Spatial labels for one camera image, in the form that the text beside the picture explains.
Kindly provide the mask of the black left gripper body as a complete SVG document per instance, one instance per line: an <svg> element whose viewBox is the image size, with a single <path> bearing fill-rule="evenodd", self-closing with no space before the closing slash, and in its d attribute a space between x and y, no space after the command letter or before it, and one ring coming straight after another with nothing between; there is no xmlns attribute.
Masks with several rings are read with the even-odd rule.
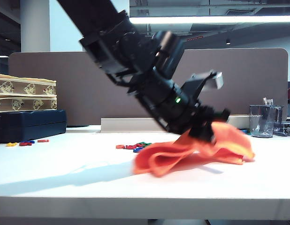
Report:
<svg viewBox="0 0 290 225"><path fill-rule="evenodd" d="M195 103L186 105L182 112L182 131L187 131L196 123L202 124L206 121L218 119L217 112L210 106Z"/></svg>

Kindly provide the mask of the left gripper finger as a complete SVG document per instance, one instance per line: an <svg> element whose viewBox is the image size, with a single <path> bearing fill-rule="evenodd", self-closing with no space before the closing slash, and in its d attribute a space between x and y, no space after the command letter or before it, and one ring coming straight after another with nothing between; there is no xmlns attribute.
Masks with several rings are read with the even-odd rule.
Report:
<svg viewBox="0 0 290 225"><path fill-rule="evenodd" d="M214 141L214 132L210 127L193 127L189 131L189 136L205 142Z"/></svg>
<svg viewBox="0 0 290 225"><path fill-rule="evenodd" d="M215 121L227 122L230 116L230 110L225 108L221 112L215 112Z"/></svg>

